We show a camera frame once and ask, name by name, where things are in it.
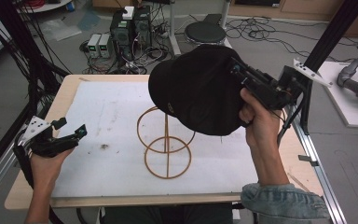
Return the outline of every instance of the denim sleeve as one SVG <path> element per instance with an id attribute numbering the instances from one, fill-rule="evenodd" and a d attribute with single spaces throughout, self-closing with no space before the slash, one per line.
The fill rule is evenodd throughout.
<path id="1" fill-rule="evenodd" d="M 265 187 L 259 184 L 246 185 L 242 188 L 241 202 L 245 208 L 265 220 L 274 220 L 270 223 L 298 223 L 296 220 L 330 218 L 321 197 L 297 189 L 293 184 Z"/>

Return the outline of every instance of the wooden table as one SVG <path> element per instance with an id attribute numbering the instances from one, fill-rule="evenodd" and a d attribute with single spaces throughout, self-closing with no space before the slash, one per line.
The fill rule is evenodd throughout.
<path id="1" fill-rule="evenodd" d="M 138 75 L 71 75 L 65 78 L 60 90 L 47 114 L 46 121 L 65 117 L 76 95 L 77 86 L 84 81 L 114 82 L 146 82 L 149 76 Z M 286 173 L 290 181 L 298 188 L 323 195 L 323 189 L 308 162 L 299 161 L 298 155 L 305 154 L 293 129 L 289 129 L 281 142 L 280 151 Z M 32 189 L 26 182 L 22 172 L 15 180 L 7 196 L 7 209 L 27 209 L 32 198 Z M 161 195 L 161 196 L 119 196 L 119 197 L 83 197 L 83 198 L 52 198 L 53 207 L 81 206 L 116 206 L 140 204 L 179 204 L 179 203 L 213 203 L 237 202 L 239 193 L 217 193 L 197 195 Z"/>

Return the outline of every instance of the white board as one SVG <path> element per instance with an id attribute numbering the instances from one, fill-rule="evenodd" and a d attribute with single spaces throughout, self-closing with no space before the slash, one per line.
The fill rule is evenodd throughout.
<path id="1" fill-rule="evenodd" d="M 345 124 L 348 127 L 358 128 L 358 98 L 353 91 L 341 88 L 337 84 L 338 74 L 345 66 L 348 64 L 325 62 L 319 73 L 328 82 L 333 82 L 333 87 L 327 88 L 327 92 Z M 358 68 L 351 79 L 358 82 Z"/>
<path id="2" fill-rule="evenodd" d="M 82 82 L 59 136 L 72 134 L 82 124 L 88 135 L 65 160 L 53 197 L 241 192 L 243 185 L 257 181 L 243 128 L 224 137 L 196 133 L 189 145 L 192 161 L 183 175 L 168 180 L 152 175 L 136 132 L 138 118 L 152 106 L 147 83 Z M 169 123 L 171 135 L 190 139 L 193 132 L 177 119 L 170 117 Z M 145 115 L 140 127 L 149 144 L 164 134 L 163 113 Z M 153 169 L 164 173 L 166 159 L 148 155 Z M 185 149 L 170 156 L 173 173 L 187 162 Z"/>

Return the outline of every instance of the wire frame stand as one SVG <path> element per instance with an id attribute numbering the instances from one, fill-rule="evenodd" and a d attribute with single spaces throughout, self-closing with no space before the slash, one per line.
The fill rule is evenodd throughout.
<path id="1" fill-rule="evenodd" d="M 145 143 L 145 141 L 142 139 L 142 137 L 140 135 L 140 123 L 141 123 L 141 120 L 144 118 L 144 116 L 146 114 L 149 114 L 149 113 L 154 112 L 156 110 L 159 111 L 159 109 L 156 106 L 151 107 L 150 109 L 146 110 L 141 115 L 141 117 L 138 118 L 137 125 L 136 125 L 137 126 L 136 127 L 136 132 L 138 134 L 139 140 L 146 147 L 144 159 L 145 159 L 145 165 L 146 165 L 147 170 L 152 175 L 154 175 L 154 176 L 156 176 L 158 178 L 161 178 L 161 179 L 174 179 L 174 178 L 184 174 L 187 171 L 187 169 L 190 167 L 190 164 L 191 164 L 191 150 L 190 150 L 189 144 L 193 141 L 194 136 L 195 136 L 196 133 L 193 132 L 193 135 L 192 135 L 191 139 L 187 143 L 185 141 L 183 141 L 182 139 L 180 139 L 179 137 L 171 136 L 170 132 L 169 132 L 168 115 L 164 114 L 164 136 L 156 138 L 150 144 Z M 182 146 L 182 147 L 174 148 L 174 145 L 172 144 L 173 141 L 180 143 L 179 146 Z M 162 149 L 155 149 L 154 146 L 157 145 L 157 144 L 160 144 L 160 143 L 162 143 L 164 147 Z M 170 163 L 170 161 L 172 159 L 172 154 L 178 153 L 178 152 L 180 152 L 182 150 L 186 150 L 187 153 L 188 153 L 187 165 L 179 174 L 172 174 L 172 172 L 170 172 L 170 167 L 172 166 L 172 164 Z M 149 164 L 149 161 L 148 161 L 148 155 L 150 155 L 150 152 L 155 152 L 155 153 L 158 153 L 158 154 L 166 157 L 166 161 L 165 161 L 166 162 L 166 164 L 165 164 L 166 172 L 165 172 L 165 175 L 158 174 L 156 171 L 154 171 L 151 168 L 151 166 Z"/>

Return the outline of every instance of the human hand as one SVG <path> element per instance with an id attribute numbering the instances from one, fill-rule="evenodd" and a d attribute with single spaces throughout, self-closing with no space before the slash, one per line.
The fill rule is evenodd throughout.
<path id="1" fill-rule="evenodd" d="M 53 158 L 41 157 L 33 154 L 31 157 L 34 189 L 52 192 L 55 181 L 60 174 L 62 163 L 73 149 L 65 150 Z"/>
<path id="2" fill-rule="evenodd" d="M 240 111 L 240 119 L 252 125 L 246 128 L 246 142 L 249 147 L 272 148 L 277 145 L 281 111 L 268 111 L 246 89 L 241 90 L 241 98 L 246 102 Z"/>

